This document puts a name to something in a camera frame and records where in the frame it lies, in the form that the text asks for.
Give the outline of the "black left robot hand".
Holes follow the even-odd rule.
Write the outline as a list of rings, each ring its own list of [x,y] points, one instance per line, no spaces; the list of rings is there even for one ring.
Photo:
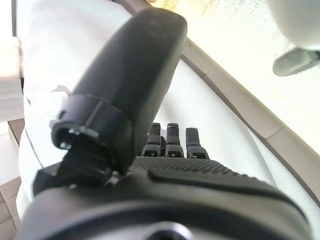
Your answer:
[[[37,172],[18,240],[310,240],[284,193],[211,160],[196,128],[154,122],[187,37],[148,8],[102,48],[51,126],[62,161]]]

